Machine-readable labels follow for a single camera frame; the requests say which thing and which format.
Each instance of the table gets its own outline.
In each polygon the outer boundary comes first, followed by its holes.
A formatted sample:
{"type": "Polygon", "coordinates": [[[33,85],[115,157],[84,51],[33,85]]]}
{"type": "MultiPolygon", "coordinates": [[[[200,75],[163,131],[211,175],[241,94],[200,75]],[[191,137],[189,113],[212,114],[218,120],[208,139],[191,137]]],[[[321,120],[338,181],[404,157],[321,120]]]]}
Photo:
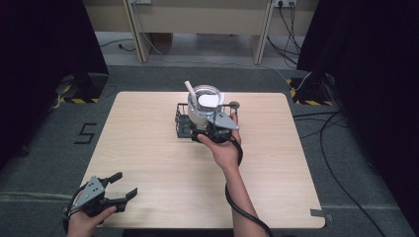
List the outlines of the table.
{"type": "Polygon", "coordinates": [[[139,5],[124,0],[140,62],[146,62],[151,45],[149,33],[248,35],[255,64],[266,41],[272,0],[152,0],[139,5]]]}
{"type": "MultiPolygon", "coordinates": [[[[123,213],[104,226],[232,228],[225,179],[209,149],[177,138],[175,113],[187,92],[121,92],[112,106],[84,181],[124,177],[108,185],[119,198],[138,187],[123,213]]],[[[321,228],[323,217],[286,96],[226,93],[240,103],[240,171],[259,217],[271,228],[321,228]]]]}

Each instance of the wall outlet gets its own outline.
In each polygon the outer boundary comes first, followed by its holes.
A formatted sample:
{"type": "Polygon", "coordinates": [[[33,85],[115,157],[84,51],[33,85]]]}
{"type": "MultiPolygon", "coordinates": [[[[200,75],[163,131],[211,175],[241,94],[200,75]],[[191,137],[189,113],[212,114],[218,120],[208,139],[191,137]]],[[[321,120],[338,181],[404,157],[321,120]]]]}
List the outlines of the wall outlet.
{"type": "Polygon", "coordinates": [[[280,1],[283,1],[283,8],[290,8],[291,3],[295,6],[296,0],[274,0],[274,7],[279,7],[280,1]]]}

